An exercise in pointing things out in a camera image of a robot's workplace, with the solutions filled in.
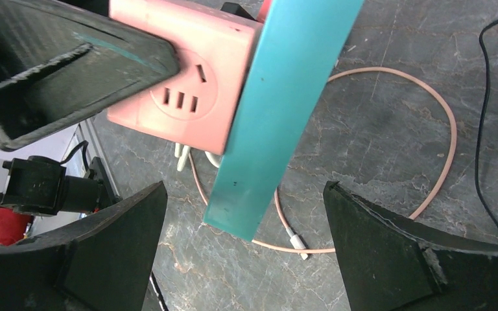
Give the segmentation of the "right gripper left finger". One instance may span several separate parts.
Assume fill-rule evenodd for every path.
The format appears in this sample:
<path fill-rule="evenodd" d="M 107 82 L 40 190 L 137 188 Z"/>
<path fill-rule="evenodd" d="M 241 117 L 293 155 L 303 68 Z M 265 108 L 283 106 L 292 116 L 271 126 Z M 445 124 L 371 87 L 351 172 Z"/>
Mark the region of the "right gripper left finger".
<path fill-rule="evenodd" d="M 162 182 L 0 246 L 0 310 L 141 310 L 167 208 Z"/>

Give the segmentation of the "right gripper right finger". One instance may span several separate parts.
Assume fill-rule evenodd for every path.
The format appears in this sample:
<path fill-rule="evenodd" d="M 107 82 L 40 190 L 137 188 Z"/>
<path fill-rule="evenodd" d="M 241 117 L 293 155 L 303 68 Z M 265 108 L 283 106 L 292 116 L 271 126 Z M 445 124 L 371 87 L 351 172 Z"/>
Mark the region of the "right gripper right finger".
<path fill-rule="evenodd" d="M 324 205 L 352 310 L 498 310 L 498 245 L 393 213 L 328 181 Z"/>

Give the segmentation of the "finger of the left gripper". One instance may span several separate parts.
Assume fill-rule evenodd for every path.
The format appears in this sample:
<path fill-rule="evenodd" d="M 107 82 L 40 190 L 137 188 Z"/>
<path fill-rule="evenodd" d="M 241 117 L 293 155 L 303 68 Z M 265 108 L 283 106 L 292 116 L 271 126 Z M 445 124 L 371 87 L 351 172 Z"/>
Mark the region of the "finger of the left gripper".
<path fill-rule="evenodd" d="M 109 1 L 0 1 L 0 149 L 88 119 L 180 70 L 167 40 L 110 17 Z"/>

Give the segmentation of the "pink plug adapter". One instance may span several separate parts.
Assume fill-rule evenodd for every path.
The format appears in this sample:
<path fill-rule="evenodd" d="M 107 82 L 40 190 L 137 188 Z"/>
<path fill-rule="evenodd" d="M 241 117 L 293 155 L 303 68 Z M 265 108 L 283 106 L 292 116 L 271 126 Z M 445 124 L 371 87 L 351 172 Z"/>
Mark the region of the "pink plug adapter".
<path fill-rule="evenodd" d="M 110 106 L 108 120 L 223 154 L 262 23 L 192 1 L 111 1 L 109 14 L 169 41 L 180 72 Z"/>

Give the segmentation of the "teal power strip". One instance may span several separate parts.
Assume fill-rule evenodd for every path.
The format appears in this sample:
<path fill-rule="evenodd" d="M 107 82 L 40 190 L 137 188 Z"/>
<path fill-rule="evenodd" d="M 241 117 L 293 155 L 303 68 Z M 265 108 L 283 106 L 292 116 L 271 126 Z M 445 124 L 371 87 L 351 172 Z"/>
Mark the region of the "teal power strip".
<path fill-rule="evenodd" d="M 252 240 L 362 8 L 273 1 L 203 221 Z"/>

